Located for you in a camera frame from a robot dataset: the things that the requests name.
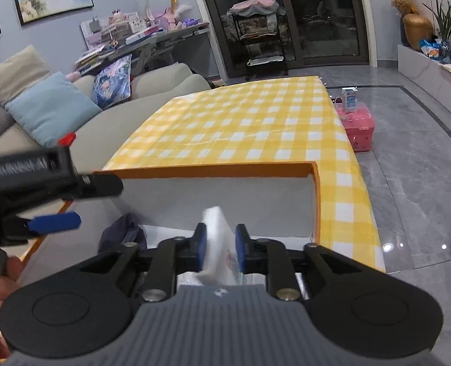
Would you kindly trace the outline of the cluttered desk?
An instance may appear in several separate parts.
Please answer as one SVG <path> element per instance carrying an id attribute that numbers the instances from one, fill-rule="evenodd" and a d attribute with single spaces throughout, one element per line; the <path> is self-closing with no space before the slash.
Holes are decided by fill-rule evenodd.
<path id="1" fill-rule="evenodd" d="M 187 5 L 171 0 L 170 7 L 155 15 L 150 0 L 144 0 L 144 14 L 114 11 L 110 16 L 80 24 L 87 51 L 76 60 L 75 70 L 96 74 L 124 56 L 131 57 L 133 74 L 144 71 L 152 60 L 172 53 L 174 48 L 193 36 L 206 34 L 209 22 L 201 19 L 181 19 Z"/>

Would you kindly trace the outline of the green potted plant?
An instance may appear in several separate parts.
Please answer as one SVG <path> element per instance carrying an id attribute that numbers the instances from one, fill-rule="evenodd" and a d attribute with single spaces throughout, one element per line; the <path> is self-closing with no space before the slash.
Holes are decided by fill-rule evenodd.
<path id="1" fill-rule="evenodd" d="M 424 6 L 431 11 L 439 29 L 439 62 L 451 64 L 451 46 L 449 37 L 451 36 L 451 2 L 447 1 L 447 9 L 443 8 L 443 3 L 435 0 L 436 9 L 424 3 Z"/>

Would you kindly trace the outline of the white tv cabinet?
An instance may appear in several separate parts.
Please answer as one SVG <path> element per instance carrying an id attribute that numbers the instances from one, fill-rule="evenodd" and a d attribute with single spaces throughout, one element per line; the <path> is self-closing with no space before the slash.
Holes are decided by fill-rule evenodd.
<path id="1" fill-rule="evenodd" d="M 451 73 L 422 53 L 397 46 L 398 71 L 451 112 Z"/>

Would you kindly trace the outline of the milk carton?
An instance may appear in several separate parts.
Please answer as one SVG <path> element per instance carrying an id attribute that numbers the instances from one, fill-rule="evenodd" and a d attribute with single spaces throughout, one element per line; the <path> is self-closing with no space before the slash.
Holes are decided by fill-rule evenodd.
<path id="1" fill-rule="evenodd" d="M 353 113 L 357 110 L 359 103 L 357 87 L 341 88 L 341 98 L 345 113 Z"/>

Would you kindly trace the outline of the yellow checkered tablecloth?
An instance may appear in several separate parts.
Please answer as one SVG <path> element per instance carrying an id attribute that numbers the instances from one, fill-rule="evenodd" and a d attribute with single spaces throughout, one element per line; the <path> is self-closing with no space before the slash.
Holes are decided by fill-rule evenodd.
<path id="1" fill-rule="evenodd" d="M 106 169 L 312 163 L 322 246 L 377 270 L 385 263 L 361 169 L 316 76 L 225 86 L 173 98 L 138 127 Z"/>

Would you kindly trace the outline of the orange cardboard box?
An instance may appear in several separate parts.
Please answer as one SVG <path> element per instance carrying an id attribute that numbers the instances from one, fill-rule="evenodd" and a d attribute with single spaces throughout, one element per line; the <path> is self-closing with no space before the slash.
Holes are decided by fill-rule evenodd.
<path id="1" fill-rule="evenodd" d="M 265 282 L 259 274 L 239 271 L 234 243 L 239 224 L 253 238 L 279 240 L 290 249 L 301 249 L 318 237 L 318 175 L 310 163 L 130 169 L 120 176 L 120 196 L 70 204 L 69 211 L 81 218 L 80 227 L 46 237 L 29 256 L 21 285 L 97 255 L 104 229 L 127 213 L 138 218 L 149 248 L 191 236 L 200 222 L 213 231 L 222 229 L 229 249 L 218 263 L 230 275 L 230 285 Z"/>

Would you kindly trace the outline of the light blue cushion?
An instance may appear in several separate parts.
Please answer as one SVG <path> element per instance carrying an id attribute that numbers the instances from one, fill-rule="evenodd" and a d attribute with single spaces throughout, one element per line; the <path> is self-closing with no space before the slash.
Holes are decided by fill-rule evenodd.
<path id="1" fill-rule="evenodd" d="M 37 82 L 5 105 L 20 127 L 42 147 L 54 147 L 101 109 L 62 73 Z"/>

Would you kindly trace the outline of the navy blue cloth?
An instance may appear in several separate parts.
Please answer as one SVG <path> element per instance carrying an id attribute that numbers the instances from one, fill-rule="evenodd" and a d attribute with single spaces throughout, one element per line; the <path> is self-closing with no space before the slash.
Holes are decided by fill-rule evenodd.
<path id="1" fill-rule="evenodd" d="M 133 213 L 124 214 L 104 229 L 98 253 L 129 242 L 136 243 L 139 250 L 148 248 L 146 231 L 139 225 L 138 217 Z"/>

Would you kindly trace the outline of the beige cushion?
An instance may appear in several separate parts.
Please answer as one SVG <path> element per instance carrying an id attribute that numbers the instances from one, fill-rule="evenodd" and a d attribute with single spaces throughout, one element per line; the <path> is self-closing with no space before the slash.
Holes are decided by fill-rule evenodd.
<path id="1" fill-rule="evenodd" d="M 48 64 L 32 45 L 11 56 L 0 64 L 0 106 L 50 74 Z"/>

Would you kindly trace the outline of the black trolley with pink cover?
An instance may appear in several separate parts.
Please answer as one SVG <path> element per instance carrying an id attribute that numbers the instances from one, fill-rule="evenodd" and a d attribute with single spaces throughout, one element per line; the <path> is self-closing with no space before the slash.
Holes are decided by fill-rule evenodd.
<path id="1" fill-rule="evenodd" d="M 237 2 L 228 10 L 243 51 L 246 81 L 273 71 L 282 71 L 288 75 L 287 56 L 278 19 L 285 14 L 277 0 L 245 0 Z M 261 44 L 276 44 L 277 47 L 273 51 L 254 55 L 251 48 Z"/>

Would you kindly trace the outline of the red ribbon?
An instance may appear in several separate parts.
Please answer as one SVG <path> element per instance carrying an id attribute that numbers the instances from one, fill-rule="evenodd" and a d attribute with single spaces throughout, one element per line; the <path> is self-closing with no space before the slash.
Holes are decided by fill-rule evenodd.
<path id="1" fill-rule="evenodd" d="M 70 146 L 74 142 L 76 137 L 77 137 L 76 133 L 74 132 L 69 133 L 67 135 L 64 135 L 63 138 L 59 139 L 57 141 L 57 144 L 60 146 Z"/>

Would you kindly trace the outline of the gold vase with dried flowers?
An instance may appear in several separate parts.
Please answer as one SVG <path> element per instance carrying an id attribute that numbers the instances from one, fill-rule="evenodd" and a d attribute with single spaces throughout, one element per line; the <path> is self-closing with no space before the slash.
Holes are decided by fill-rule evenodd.
<path id="1" fill-rule="evenodd" d="M 390 0 L 402 16 L 403 29 L 408 44 L 413 50 L 421 51 L 420 41 L 429 41 L 433 36 L 432 22 L 420 14 L 415 0 Z"/>

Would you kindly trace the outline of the anime print cushion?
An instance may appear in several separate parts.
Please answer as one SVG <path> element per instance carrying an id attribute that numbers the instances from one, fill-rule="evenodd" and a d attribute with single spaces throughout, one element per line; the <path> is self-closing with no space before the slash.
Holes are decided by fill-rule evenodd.
<path id="1" fill-rule="evenodd" d="M 132 55 L 124 56 L 95 77 L 91 99 L 101 110 L 131 98 L 131 60 Z"/>

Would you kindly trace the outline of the pink storage basket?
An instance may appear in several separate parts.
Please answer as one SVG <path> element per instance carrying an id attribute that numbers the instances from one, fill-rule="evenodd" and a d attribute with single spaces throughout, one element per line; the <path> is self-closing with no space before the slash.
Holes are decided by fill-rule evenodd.
<path id="1" fill-rule="evenodd" d="M 357 110 L 345 113 L 341 103 L 334 104 L 354 152 L 372 149 L 375 121 L 366 104 L 359 102 Z"/>

